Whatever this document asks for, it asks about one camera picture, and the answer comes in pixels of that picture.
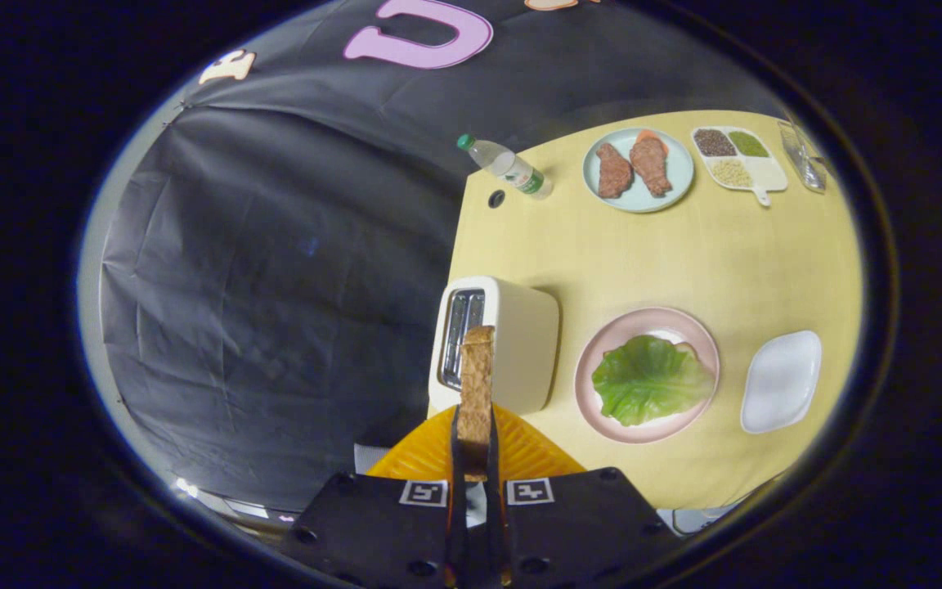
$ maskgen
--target steak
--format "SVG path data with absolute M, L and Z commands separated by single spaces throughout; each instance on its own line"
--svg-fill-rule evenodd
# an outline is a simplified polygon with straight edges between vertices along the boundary
M 631 186 L 631 180 L 635 179 L 631 164 L 610 144 L 602 144 L 595 155 L 602 160 L 599 169 L 599 196 L 617 198 Z
M 631 165 L 642 176 L 649 193 L 659 198 L 671 189 L 666 178 L 666 154 L 664 144 L 654 137 L 643 137 L 631 148 Z

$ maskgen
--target bottle label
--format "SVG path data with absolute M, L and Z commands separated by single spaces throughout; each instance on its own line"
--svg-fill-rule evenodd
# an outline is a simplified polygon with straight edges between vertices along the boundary
M 504 180 L 511 182 L 516 189 L 526 194 L 533 194 L 543 186 L 543 174 L 527 164 L 521 157 L 515 157 L 515 163 L 511 164 L 511 169 L 505 172 Z

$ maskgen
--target brown lentils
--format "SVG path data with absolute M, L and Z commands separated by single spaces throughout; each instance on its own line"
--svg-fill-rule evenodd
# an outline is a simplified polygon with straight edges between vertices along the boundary
M 707 157 L 736 155 L 735 146 L 718 129 L 700 129 L 693 134 L 693 141 L 699 146 L 700 153 Z

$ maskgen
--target pink plate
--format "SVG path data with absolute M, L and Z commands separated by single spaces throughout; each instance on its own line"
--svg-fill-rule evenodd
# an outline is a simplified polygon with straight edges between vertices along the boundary
M 602 398 L 594 391 L 591 374 L 601 364 L 602 352 L 621 347 L 636 335 L 653 335 L 673 344 L 687 342 L 693 346 L 704 368 L 715 376 L 711 394 L 688 411 L 651 419 L 642 425 L 624 426 L 612 417 L 603 416 Z M 687 428 L 711 405 L 718 389 L 718 368 L 718 347 L 699 321 L 677 309 L 646 307 L 614 318 L 584 347 L 576 363 L 576 404 L 591 428 L 603 436 L 619 443 L 654 443 Z

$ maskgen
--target table surface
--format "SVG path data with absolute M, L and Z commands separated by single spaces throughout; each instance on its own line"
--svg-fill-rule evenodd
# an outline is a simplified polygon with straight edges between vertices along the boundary
M 692 144 L 692 129 L 729 124 L 754 131 L 788 178 L 763 209 L 750 191 L 719 187 Z M 685 197 L 647 214 L 598 201 L 583 180 L 588 148 L 628 127 L 683 142 L 696 171 Z M 777 120 L 736 111 L 650 115 L 567 135 L 520 154 L 553 179 L 534 200 L 481 171 L 468 177 L 449 278 L 489 275 L 549 292 L 559 302 L 557 366 L 549 401 L 524 415 L 588 469 L 620 467 L 657 508 L 726 506 L 780 474 L 823 428 L 850 375 L 863 320 L 863 268 L 852 215 L 828 176 L 809 191 L 783 153 Z M 505 189 L 497 209 L 487 198 Z M 684 310 L 718 344 L 713 402 L 687 429 L 648 444 L 624 444 L 591 429 L 573 376 L 591 336 L 614 317 L 649 306 Z M 740 426 L 747 369 L 767 340 L 811 329 L 823 345 L 809 413 L 784 429 L 752 435 Z

